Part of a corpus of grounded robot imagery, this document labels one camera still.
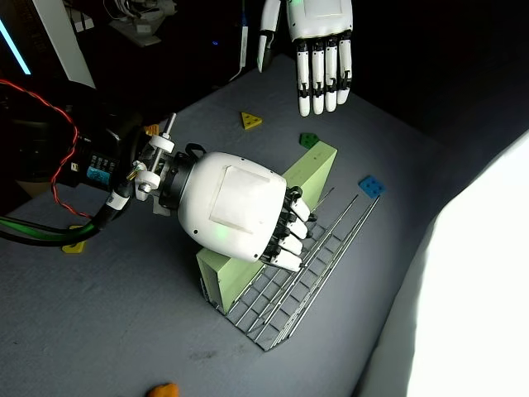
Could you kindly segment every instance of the red wire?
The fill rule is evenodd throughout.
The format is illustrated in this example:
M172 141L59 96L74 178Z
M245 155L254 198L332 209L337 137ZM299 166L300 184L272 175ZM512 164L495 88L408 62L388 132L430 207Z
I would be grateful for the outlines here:
M26 90L26 89L24 89L24 88L22 88L22 87L20 87L20 86L18 86L16 84L12 83L11 81L5 80L5 79L0 79L0 84L8 85L9 87L16 89L17 91L20 91L21 93L27 93L27 94L31 95L33 98L38 99L43 105L47 106L48 108L52 108L56 112L60 113L60 115L62 117L64 117L66 119L66 121L69 122L72 125L72 127L74 128L74 137L72 139L72 145L69 148L68 153L66 154L66 157L63 158L63 160L60 161L59 168L57 169L57 171L51 177L51 181L50 181L51 182L51 193L53 194L54 201L58 205L68 209L72 214L79 215L80 217L91 218L91 216L88 215L87 213L80 213L77 210L75 210L73 207L68 205L67 203L63 203L62 201L60 201L59 191L57 190L57 178L59 177L59 174L60 174L60 171L63 168L63 165L66 164L66 161L68 161L74 155L74 153L75 153L75 144L77 143L77 140L79 138L79 129L75 125L74 120L72 119L72 117L70 117L69 114L66 113L63 109L57 108L56 106L54 106L51 103L49 103L48 101L46 101L38 93L33 93L32 91L28 91L28 90Z

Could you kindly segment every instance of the light green foam block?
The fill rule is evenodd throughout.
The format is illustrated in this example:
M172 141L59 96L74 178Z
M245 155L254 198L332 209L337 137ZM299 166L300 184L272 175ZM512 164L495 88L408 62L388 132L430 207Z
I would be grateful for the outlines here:
M289 187L301 187L303 200L309 208L316 207L322 195L336 153L334 147L319 141L283 174ZM223 313L227 313L251 279L263 267L260 261L245 262L206 248L197 254L197 261L207 296L212 303L218 304L218 308Z

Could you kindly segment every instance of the blue toy piece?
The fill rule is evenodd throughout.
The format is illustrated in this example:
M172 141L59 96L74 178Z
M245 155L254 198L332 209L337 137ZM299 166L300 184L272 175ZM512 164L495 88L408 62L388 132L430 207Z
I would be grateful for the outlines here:
M366 178L363 178L358 183L358 185L371 199L375 199L377 196L380 196L386 190L384 185L381 184L371 175Z

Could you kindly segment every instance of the screw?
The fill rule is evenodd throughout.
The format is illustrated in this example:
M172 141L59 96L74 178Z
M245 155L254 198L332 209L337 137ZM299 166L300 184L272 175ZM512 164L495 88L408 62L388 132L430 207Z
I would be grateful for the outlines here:
M152 188L150 187L149 184L143 183L143 184L140 184L140 186L138 186L138 190L140 190L143 193L149 194Z

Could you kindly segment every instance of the table surface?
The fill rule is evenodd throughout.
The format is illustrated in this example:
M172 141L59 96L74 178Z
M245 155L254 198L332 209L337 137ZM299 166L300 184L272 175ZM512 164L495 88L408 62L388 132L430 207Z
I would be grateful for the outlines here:
M197 142L279 173L306 151L299 134L318 134L338 149L322 223L357 193L361 214L369 199L357 183L366 175L386 185L292 339L264 353L236 330L204 301L199 247L178 220L134 202L81 255L0 241L0 395L129 397L165 382L187 396L350 395L430 221L418 208L439 148L354 95L321 116L302 118L297 105L295 65L280 56L267 73L183 110L172 132L180 148ZM245 131L241 111L263 124ZM60 192L92 213L106 196L86 186ZM49 194L13 215L79 222Z

